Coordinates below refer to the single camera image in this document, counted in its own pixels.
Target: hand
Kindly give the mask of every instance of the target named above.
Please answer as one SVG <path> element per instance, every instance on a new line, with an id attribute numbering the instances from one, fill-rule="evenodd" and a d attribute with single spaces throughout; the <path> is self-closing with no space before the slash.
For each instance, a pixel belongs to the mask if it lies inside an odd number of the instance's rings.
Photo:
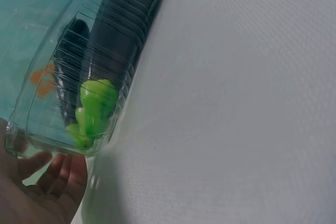
<path id="1" fill-rule="evenodd" d="M 58 154 L 37 184 L 22 180 L 48 164 L 49 152 L 18 159 L 4 150 L 7 122 L 0 119 L 0 219 L 1 223 L 68 224 L 82 200 L 87 183 L 85 158 Z"/>

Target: white textured cloth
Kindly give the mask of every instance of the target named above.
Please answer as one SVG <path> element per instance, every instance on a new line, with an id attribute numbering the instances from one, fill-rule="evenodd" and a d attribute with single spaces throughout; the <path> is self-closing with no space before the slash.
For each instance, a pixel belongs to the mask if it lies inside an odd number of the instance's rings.
<path id="1" fill-rule="evenodd" d="M 112 142 L 84 223 L 336 223 L 336 0 L 164 0 Z"/>

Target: finger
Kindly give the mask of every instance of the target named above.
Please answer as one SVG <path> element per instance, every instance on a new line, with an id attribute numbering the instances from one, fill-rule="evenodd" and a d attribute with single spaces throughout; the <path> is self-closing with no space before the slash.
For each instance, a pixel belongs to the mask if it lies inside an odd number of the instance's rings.
<path id="1" fill-rule="evenodd" d="M 45 196 L 43 190 L 37 185 L 26 186 L 23 191 L 28 197 L 35 201 L 38 201 Z"/>
<path id="2" fill-rule="evenodd" d="M 18 160 L 17 170 L 22 180 L 29 178 L 42 167 L 49 163 L 52 154 L 49 152 L 39 152 L 30 158 Z"/>
<path id="3" fill-rule="evenodd" d="M 83 198 L 88 173 L 85 158 L 74 155 L 71 161 L 70 176 L 67 187 L 56 201 L 65 219 L 70 223 L 75 216 L 79 204 Z"/>
<path id="4" fill-rule="evenodd" d="M 58 175 L 62 169 L 64 158 L 65 156 L 63 154 L 56 155 L 56 157 L 51 161 L 47 170 L 37 181 L 36 185 L 39 186 L 45 194 L 51 190 L 53 184 L 58 178 Z"/>
<path id="5" fill-rule="evenodd" d="M 56 179 L 54 186 L 52 187 L 50 193 L 47 195 L 47 199 L 56 200 L 58 199 L 64 189 L 66 188 L 70 176 L 72 156 L 68 155 L 64 158 L 62 169 Z"/>
<path id="6" fill-rule="evenodd" d="M 5 135 L 6 135 L 7 121 L 0 118 L 0 147 L 4 149 L 5 147 Z"/>

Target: green vegetable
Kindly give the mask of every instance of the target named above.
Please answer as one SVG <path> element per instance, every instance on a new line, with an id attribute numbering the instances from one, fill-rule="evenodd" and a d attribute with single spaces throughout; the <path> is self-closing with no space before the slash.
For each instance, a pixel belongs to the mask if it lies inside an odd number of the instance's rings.
<path id="1" fill-rule="evenodd" d="M 76 119 L 80 136 L 79 145 L 87 146 L 87 139 L 93 142 L 106 130 L 110 113 L 117 105 L 119 94 L 109 80 L 89 80 L 80 88 L 82 108 L 77 108 Z"/>

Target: dark eggplant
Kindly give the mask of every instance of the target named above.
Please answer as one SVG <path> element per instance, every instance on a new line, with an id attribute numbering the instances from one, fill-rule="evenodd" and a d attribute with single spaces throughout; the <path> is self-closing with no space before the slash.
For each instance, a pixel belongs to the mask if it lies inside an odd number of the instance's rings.
<path id="1" fill-rule="evenodd" d="M 54 54 L 54 80 L 65 126 L 77 123 L 80 72 L 89 35 L 88 25 L 83 20 L 73 19 L 64 29 Z"/>

